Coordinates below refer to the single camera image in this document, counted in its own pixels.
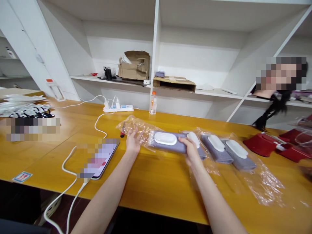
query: yellow table surface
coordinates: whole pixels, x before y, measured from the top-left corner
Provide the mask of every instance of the yellow table surface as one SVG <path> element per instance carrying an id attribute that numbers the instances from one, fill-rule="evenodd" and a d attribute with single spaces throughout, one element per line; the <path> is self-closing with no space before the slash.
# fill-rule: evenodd
<path id="1" fill-rule="evenodd" d="M 52 106 L 77 104 L 75 101 L 55 102 Z M 64 191 L 75 179 L 61 169 L 61 165 L 77 143 L 98 143 L 104 134 L 94 129 L 103 105 L 84 103 L 80 106 L 57 109 L 52 113 L 61 119 L 61 136 L 50 142 L 7 142 L 5 120 L 0 121 L 0 179 L 10 181 L 22 171 L 32 173 L 25 185 Z M 215 134 L 235 133 L 240 140 L 247 139 L 258 130 L 248 125 L 187 117 L 166 113 L 149 115 L 148 111 L 119 112 L 104 115 L 97 128 L 108 134 L 107 138 L 120 138 L 116 125 L 130 114 L 165 131 L 193 130 L 196 127 Z M 270 129 L 277 136 L 281 130 Z M 126 150 L 126 138 L 121 138 L 103 176 L 91 180 L 79 195 L 91 199 L 105 182 Z M 87 163 L 88 155 L 77 150 L 65 168 L 79 172 Z M 224 198 L 234 210 L 249 233 L 312 233 L 312 184 L 301 174 L 298 164 L 272 153 L 269 158 L 259 156 L 269 170 L 281 181 L 286 207 L 260 205 L 244 181 L 212 175 Z M 81 184 L 76 182 L 67 194 L 76 195 Z M 142 147 L 129 174 L 120 206 L 161 214 L 192 222 L 208 224 L 202 199 L 190 178 L 183 155 L 152 153 Z"/>

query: red pen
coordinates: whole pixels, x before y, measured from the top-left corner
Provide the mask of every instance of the red pen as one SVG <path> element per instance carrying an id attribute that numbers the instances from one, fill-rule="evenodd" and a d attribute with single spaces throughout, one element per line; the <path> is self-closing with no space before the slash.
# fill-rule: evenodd
<path id="1" fill-rule="evenodd" d="M 120 137 L 123 138 L 124 137 L 124 125 L 123 125 L 123 129 L 122 131 L 120 132 Z"/>

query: human hand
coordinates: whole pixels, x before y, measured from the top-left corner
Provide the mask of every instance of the human hand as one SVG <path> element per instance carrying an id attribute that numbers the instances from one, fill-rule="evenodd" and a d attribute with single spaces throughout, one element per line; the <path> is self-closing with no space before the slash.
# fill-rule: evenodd
<path id="1" fill-rule="evenodd" d="M 141 149 L 141 144 L 144 141 L 144 138 L 142 137 L 144 130 L 137 137 L 135 137 L 136 133 L 137 133 L 137 129 L 133 131 L 133 129 L 131 128 L 128 132 L 128 136 L 126 140 L 126 146 L 127 146 L 126 151 L 129 153 L 133 153 L 135 155 L 139 153 Z"/>
<path id="2" fill-rule="evenodd" d="M 198 150 L 196 147 L 196 144 L 191 140 L 191 139 L 187 139 L 187 138 L 182 138 L 179 137 L 179 141 L 184 143 L 186 145 L 186 163 L 189 167 L 194 166 L 194 165 L 198 165 L 198 163 L 202 163 L 201 162 L 201 158 L 198 154 Z"/>

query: flattened cardboard box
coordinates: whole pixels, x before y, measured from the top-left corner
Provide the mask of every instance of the flattened cardboard box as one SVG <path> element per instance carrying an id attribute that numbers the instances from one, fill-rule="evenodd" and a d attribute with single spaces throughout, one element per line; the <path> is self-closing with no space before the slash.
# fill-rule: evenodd
<path id="1" fill-rule="evenodd" d="M 126 51 L 126 57 L 132 62 L 122 63 L 119 59 L 118 76 L 132 80 L 148 80 L 150 72 L 150 54 L 145 51 Z"/>
<path id="2" fill-rule="evenodd" d="M 156 76 L 153 79 L 153 86 L 156 88 L 188 91 L 191 93 L 194 93 L 196 89 L 196 84 L 194 82 L 191 82 L 184 77 L 177 76 Z"/>

